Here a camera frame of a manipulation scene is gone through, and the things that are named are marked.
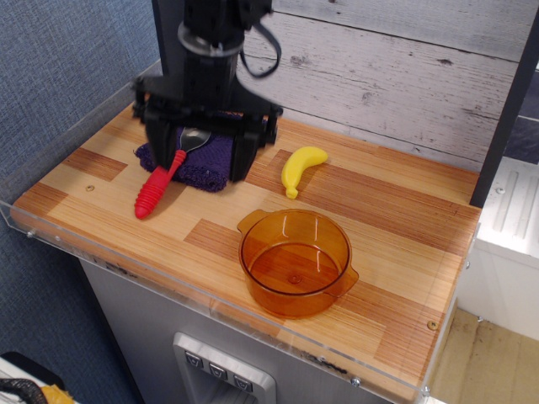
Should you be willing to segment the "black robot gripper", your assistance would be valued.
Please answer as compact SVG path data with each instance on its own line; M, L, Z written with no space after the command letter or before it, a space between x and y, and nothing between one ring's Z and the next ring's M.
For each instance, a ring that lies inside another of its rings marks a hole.
M283 109L246 89L237 78L245 62L245 28L227 24L212 33L207 25L181 23L178 37L185 50L184 74L138 77L134 115L146 126L153 161L169 169L177 144L176 125L220 131L233 137L229 179L248 175L258 148L275 142Z

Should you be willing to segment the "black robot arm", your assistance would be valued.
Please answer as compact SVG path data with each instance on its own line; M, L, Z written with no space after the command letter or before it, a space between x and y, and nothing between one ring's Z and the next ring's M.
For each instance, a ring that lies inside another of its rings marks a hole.
M229 178L246 178L259 148L274 143L283 109L237 78L246 32L255 29L275 53L275 37L260 23L270 1L155 1L152 4L162 75L133 82L133 114L146 126L155 162L171 166L180 126L233 138Z

